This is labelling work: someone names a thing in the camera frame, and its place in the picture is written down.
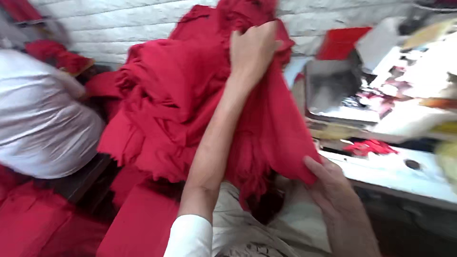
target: forearm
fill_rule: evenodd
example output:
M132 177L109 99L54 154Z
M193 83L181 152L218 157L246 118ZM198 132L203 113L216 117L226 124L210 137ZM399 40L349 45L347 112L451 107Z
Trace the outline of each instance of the forearm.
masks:
M230 83L243 81L235 75L227 80L226 89L195 153L178 215L196 214L212 221L233 134L248 95L230 90Z

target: person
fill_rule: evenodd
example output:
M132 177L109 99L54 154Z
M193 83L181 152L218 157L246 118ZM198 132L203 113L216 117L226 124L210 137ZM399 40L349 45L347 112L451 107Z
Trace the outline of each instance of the person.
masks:
M317 213L326 224L326 231L320 236L328 235L327 249L312 233L302 242L309 242L313 247L286 243L300 234L292 231L281 234L279 226L260 224L241 209L239 191L223 182L232 137L244 103L278 47L275 34L275 22L268 22L251 27L244 34L235 31L231 36L232 72L191 165L165 257L310 257L328 256L329 252L337 257L381 256L360 199L342 170L325 158L319 164L304 156L304 165L318 178L304 193L308 192L320 207ZM312 210L310 205L305 209ZM295 211L297 215L307 214ZM319 231L316 224L318 222L308 222L307 226Z
M97 154L103 120L70 75L0 48L0 164L36 178L73 174Z

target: person's back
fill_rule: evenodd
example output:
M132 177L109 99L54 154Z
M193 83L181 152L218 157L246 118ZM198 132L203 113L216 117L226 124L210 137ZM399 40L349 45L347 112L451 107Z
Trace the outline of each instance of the person's back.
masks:
M104 123L54 67L0 49L0 163L38 178L74 173L96 154Z

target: yellow object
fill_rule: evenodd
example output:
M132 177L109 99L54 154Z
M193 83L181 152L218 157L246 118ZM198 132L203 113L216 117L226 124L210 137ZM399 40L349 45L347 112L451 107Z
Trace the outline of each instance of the yellow object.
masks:
M445 35L456 22L457 19L450 19L424 27L416 31L410 38L408 38L402 49L415 48L427 43L435 42L439 40L440 37Z
M436 160L448 182L457 193L457 141L440 144L435 150Z
M432 132L457 134L457 122L445 122L432 128Z

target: red cloth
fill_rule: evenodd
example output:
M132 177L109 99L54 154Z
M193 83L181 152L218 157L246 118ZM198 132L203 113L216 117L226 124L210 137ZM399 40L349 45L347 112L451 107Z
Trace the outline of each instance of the red cloth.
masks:
M316 55L317 60L346 60L357 41L372 27L352 27L328 30Z
M155 180L186 180L230 74L231 32L274 20L275 6L276 0L221 0L215 9L196 5L169 39L131 47L127 62L116 72L115 87L86 85L92 92L100 91L89 88L96 86L122 95L98 150L120 166L134 164L151 172ZM260 197L271 169L306 183L315 180L302 158L319 157L281 70L293 41L279 23L277 38L284 44L245 105L228 159L226 178L240 188L240 199Z
M116 175L116 178L110 187L114 192L113 204L120 208L127 199L130 190L143 182L150 175L150 172L141 171L135 165L123 167Z
M145 185L137 185L111 224L98 257L162 257L179 204Z
M8 257L93 256L107 231L32 182L10 190L0 207L0 228L1 255Z
M27 0L0 0L0 4L17 22L43 19Z
M369 152L381 155L398 153L398 151L392 149L388 144L375 139L356 142L353 145L343 148L343 150L359 156L367 156Z
M79 75L93 65L92 59L71 53L65 46L55 41L39 39L27 43L25 46L29 55L42 62L55 60L57 69L63 68L73 76Z

